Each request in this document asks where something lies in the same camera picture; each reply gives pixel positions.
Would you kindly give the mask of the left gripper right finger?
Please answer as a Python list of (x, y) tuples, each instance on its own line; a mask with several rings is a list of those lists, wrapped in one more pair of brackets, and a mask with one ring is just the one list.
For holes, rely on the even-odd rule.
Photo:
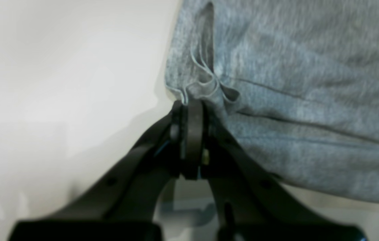
[(189, 104), (189, 178), (209, 182), (219, 241), (365, 241), (301, 204), (252, 160), (203, 102)]

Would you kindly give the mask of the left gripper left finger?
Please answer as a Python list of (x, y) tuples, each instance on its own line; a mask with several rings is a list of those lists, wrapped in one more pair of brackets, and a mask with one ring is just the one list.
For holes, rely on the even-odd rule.
[(84, 194), (44, 218), (18, 222), (9, 240), (162, 241), (153, 216), (164, 186), (181, 173), (178, 138), (186, 109), (175, 101)]

